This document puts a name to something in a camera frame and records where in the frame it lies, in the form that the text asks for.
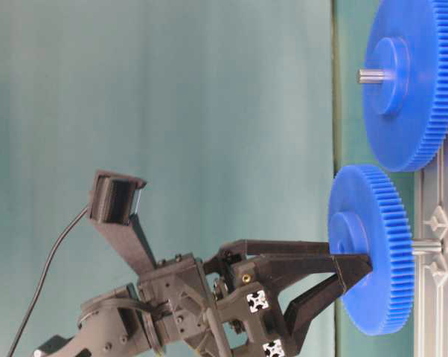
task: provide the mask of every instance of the green wall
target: green wall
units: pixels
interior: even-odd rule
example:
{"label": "green wall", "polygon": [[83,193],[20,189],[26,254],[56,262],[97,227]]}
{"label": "green wall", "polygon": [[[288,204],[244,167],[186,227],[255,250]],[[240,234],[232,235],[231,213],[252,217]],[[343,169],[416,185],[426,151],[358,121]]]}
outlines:
{"label": "green wall", "polygon": [[[333,122],[337,168],[348,164],[379,166],[366,141],[361,86],[356,82],[356,71],[363,68],[366,42],[379,3],[379,0],[333,0]],[[390,176],[414,227],[414,176],[408,173]],[[413,356],[412,318],[396,334],[368,337],[353,325],[344,307],[337,303],[336,328],[338,357]]]}
{"label": "green wall", "polygon": [[[157,257],[326,240],[330,48],[329,1],[0,0],[0,356],[97,168],[149,181]],[[81,302],[135,280],[80,223],[16,355],[73,335]],[[331,307],[302,355],[333,354]]]}

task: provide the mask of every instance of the gear teeth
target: gear teeth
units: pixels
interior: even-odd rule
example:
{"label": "gear teeth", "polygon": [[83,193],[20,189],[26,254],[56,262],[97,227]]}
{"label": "gear teeth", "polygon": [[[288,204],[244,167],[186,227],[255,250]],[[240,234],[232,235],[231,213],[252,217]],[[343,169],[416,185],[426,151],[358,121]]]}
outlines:
{"label": "gear teeth", "polygon": [[448,133],[448,0],[432,0],[438,32],[438,73],[434,103],[426,134],[403,171],[425,167],[436,155]]}
{"label": "gear teeth", "polygon": [[406,324],[415,295],[415,260],[412,255],[411,228],[399,194],[388,176],[374,166],[358,168],[374,193],[386,228],[388,260],[391,266],[391,291],[386,317],[380,326],[380,334],[393,333]]}

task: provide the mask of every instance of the metal shaft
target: metal shaft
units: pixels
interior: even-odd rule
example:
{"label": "metal shaft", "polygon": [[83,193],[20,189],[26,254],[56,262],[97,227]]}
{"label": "metal shaft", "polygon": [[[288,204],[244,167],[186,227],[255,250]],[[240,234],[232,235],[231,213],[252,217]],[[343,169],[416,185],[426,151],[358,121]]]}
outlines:
{"label": "metal shaft", "polygon": [[438,240],[413,240],[412,249],[413,255],[441,253],[442,244]]}
{"label": "metal shaft", "polygon": [[385,79],[382,69],[359,69],[356,75],[359,84],[380,84]]}

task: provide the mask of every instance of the blue gear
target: blue gear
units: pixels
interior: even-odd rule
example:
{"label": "blue gear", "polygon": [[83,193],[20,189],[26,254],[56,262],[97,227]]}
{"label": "blue gear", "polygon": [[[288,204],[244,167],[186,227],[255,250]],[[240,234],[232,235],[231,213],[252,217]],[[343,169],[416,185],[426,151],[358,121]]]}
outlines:
{"label": "blue gear", "polygon": [[365,67],[384,70],[365,84],[366,132],[390,171],[416,171],[448,132],[448,0],[383,0],[368,39]]}
{"label": "blue gear", "polygon": [[367,335],[401,329],[414,300],[415,261],[406,211],[388,176],[375,166],[346,166],[335,178],[328,211],[332,254],[368,254],[373,271],[343,297]]}

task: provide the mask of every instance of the gray mounting plate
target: gray mounting plate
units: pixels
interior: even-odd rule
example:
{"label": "gray mounting plate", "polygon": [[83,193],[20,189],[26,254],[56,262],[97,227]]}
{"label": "gray mounting plate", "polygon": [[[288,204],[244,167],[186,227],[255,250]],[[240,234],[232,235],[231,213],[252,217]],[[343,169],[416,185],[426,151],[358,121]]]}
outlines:
{"label": "gray mounting plate", "polygon": [[448,136],[415,176],[415,240],[443,248],[416,257],[415,357],[448,357]]}

